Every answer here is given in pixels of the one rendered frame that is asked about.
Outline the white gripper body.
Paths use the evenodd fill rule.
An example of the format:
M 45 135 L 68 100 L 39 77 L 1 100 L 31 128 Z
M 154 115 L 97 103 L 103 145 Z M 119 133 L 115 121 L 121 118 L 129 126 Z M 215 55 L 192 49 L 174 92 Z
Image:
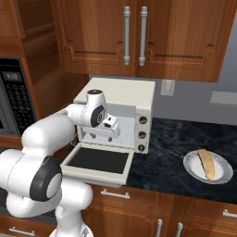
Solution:
M 82 130 L 86 133 L 95 134 L 98 136 L 118 138 L 120 135 L 120 129 L 118 123 L 116 123 L 111 128 L 105 126 L 104 123 L 100 124 L 96 128 L 83 127 Z

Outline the cream toaster oven door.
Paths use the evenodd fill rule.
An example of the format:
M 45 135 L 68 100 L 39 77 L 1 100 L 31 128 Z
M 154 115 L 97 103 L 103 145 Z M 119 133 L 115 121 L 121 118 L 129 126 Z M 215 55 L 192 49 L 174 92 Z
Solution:
M 78 143 L 61 163 L 61 168 L 64 176 L 120 187 L 127 182 L 133 155 L 132 149 Z

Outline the cream toaster oven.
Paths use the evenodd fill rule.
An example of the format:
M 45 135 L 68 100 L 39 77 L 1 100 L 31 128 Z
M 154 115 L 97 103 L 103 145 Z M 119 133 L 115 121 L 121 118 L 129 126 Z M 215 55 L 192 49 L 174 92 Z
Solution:
M 134 139 L 135 153 L 147 154 L 152 124 L 152 108 L 155 92 L 153 81 L 133 81 L 122 79 L 93 77 L 74 98 L 75 104 L 85 104 L 86 94 L 89 90 L 101 90 L 106 98 L 107 112 L 118 118 L 120 135 Z M 139 123 L 139 117 L 147 117 L 145 124 Z M 80 126 L 78 129 L 79 140 L 86 134 Z M 140 131 L 146 132 L 146 137 L 140 139 Z M 138 145 L 143 144 L 145 149 L 139 152 Z

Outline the white round plate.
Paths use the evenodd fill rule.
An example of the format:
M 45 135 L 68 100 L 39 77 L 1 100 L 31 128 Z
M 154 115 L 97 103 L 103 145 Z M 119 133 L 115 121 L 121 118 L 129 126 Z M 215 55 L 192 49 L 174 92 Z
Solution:
M 195 179 L 208 184 L 224 184 L 231 180 L 233 169 L 230 163 L 222 156 L 210 152 L 214 162 L 215 177 L 210 181 L 205 174 L 198 152 L 196 150 L 189 152 L 183 158 L 183 165 L 186 171 Z

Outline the black built-in microwave oven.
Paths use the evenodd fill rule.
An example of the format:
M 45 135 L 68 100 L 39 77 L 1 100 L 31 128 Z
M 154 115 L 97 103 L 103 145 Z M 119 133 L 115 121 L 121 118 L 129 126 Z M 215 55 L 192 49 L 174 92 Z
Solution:
M 0 57 L 0 77 L 19 135 L 35 122 L 35 113 L 19 58 Z

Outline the wooden base cupboard door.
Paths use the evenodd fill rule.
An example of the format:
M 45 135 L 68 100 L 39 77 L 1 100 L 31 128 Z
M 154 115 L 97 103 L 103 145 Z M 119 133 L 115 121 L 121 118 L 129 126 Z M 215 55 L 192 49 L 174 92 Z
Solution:
M 176 237 L 178 223 L 169 227 L 167 237 Z M 181 237 L 237 237 L 237 228 L 226 226 L 208 226 L 203 224 L 194 223 L 188 225 L 183 224 Z
M 163 224 L 156 236 L 157 221 L 145 215 L 89 208 L 82 211 L 82 217 L 94 237 L 167 237 L 168 233 Z

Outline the brown baguette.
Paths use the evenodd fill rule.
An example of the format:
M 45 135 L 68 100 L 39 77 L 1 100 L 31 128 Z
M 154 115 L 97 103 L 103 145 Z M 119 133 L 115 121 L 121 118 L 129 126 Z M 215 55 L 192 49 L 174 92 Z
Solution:
M 206 149 L 199 149 L 197 151 L 200 161 L 202 163 L 206 178 L 209 181 L 214 180 L 215 178 L 215 165 L 213 159 L 209 152 Z

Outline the wooden drawer front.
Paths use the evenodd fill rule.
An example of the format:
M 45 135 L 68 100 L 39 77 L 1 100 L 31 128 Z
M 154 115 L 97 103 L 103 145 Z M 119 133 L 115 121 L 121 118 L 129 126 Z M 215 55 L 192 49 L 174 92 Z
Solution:
M 224 209 L 237 214 L 237 205 L 234 204 L 176 195 L 172 217 L 182 224 L 198 223 L 208 226 L 237 228 L 237 218 L 224 217 L 222 215 Z
M 94 198 L 89 208 L 121 211 L 136 215 L 145 215 L 148 218 L 169 218 L 173 206 L 174 195 L 159 193 L 144 189 L 121 186 L 119 188 L 93 185 Z M 111 193 L 129 193 L 130 199 L 101 195 L 106 189 Z
M 21 231 L 35 231 L 35 237 L 49 237 L 56 228 L 53 225 L 41 221 L 26 218 L 13 218 L 8 214 L 0 214 L 0 233 L 13 237 L 30 237 L 24 234 L 9 231 L 9 228 L 16 227 Z

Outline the tall wooden cabinet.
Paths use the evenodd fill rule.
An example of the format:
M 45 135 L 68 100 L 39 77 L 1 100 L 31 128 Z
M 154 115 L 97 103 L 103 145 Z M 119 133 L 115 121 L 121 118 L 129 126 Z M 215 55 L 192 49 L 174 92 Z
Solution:
M 20 61 L 37 119 L 70 104 L 89 80 L 61 69 L 50 0 L 0 0 L 0 58 Z

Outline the white wall outlet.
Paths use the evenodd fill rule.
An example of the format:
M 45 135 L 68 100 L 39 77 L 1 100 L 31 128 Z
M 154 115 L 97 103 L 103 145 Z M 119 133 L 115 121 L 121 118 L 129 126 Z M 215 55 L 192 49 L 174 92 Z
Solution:
M 172 96 L 174 94 L 175 81 L 174 80 L 163 80 L 161 82 L 161 94 Z

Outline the wooden wall cupboard door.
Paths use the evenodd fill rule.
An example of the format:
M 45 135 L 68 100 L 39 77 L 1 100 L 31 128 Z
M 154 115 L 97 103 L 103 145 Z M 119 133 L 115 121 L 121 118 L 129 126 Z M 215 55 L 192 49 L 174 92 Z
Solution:
M 217 82 L 237 0 L 136 0 L 136 43 L 147 6 L 145 63 L 137 77 Z
M 109 76 L 134 74 L 134 17 L 130 17 L 130 64 L 124 65 L 124 7 L 134 0 L 51 0 L 61 68 Z

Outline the pale grey wall plate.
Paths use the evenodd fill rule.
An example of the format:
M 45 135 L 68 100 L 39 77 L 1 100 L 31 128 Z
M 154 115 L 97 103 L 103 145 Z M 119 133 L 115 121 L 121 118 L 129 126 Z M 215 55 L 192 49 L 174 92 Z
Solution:
M 214 104 L 237 106 L 237 93 L 214 91 L 210 102 Z

